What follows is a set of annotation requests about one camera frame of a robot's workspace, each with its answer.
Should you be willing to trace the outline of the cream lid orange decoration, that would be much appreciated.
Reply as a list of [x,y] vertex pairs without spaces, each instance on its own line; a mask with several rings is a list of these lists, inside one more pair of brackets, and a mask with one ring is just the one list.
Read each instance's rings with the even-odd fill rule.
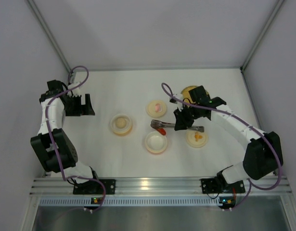
[[208,135],[205,132],[189,130],[185,135],[186,142],[193,148],[201,148],[208,143]]

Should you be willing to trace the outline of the red sausage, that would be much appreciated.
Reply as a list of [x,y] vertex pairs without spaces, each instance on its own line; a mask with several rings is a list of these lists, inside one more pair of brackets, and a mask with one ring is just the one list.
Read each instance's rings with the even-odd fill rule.
[[157,128],[156,131],[158,131],[163,136],[166,136],[167,134],[164,128]]

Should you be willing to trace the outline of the cream lid pink decoration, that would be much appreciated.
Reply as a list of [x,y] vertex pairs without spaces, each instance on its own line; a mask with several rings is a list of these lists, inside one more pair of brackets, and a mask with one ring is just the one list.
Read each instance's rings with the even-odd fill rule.
[[167,112],[167,105],[163,100],[152,100],[147,104],[146,112],[152,118],[161,118]]

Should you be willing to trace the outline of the metal food tongs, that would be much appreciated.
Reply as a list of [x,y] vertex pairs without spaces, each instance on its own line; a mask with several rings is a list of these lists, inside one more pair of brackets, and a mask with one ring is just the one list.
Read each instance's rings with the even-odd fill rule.
[[150,126],[154,129],[161,129],[161,128],[173,128],[175,131],[179,130],[195,130],[198,132],[204,132],[204,126],[185,126],[185,125],[176,125],[174,123],[163,122],[160,120],[152,120]]

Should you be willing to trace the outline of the white steamed bun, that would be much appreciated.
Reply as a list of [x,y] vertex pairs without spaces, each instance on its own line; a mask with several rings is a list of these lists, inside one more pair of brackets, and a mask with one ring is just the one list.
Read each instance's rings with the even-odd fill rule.
[[115,120],[115,125],[118,129],[123,129],[127,126],[128,122],[124,117],[118,117]]

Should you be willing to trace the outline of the yellow lunch box bowl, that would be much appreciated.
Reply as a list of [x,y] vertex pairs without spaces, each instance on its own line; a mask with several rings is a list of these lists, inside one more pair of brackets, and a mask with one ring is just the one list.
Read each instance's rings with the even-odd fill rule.
[[131,118],[125,114],[117,114],[110,121],[111,131],[117,136],[128,135],[133,128]]

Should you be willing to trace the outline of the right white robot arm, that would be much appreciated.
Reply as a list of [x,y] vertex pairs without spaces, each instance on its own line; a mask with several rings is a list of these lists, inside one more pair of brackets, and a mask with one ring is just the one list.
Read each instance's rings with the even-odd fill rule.
[[242,161],[217,173],[215,181],[221,188],[241,180],[259,180],[275,170],[281,170],[283,155],[280,137],[266,133],[245,122],[220,97],[211,98],[203,86],[192,88],[188,96],[173,94],[170,102],[179,104],[174,111],[175,130],[190,128],[199,118],[207,118],[222,127],[244,148]]

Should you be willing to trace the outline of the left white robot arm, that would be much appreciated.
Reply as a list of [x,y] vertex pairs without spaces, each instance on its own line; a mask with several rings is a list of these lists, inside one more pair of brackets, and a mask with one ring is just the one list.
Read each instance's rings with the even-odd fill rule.
[[82,95],[77,89],[78,85],[66,85],[58,80],[47,83],[48,90],[39,99],[42,107],[40,129],[30,139],[43,169],[46,172],[61,173],[75,186],[97,178],[92,167],[79,161],[75,146],[63,130],[67,116],[95,115],[90,95]]

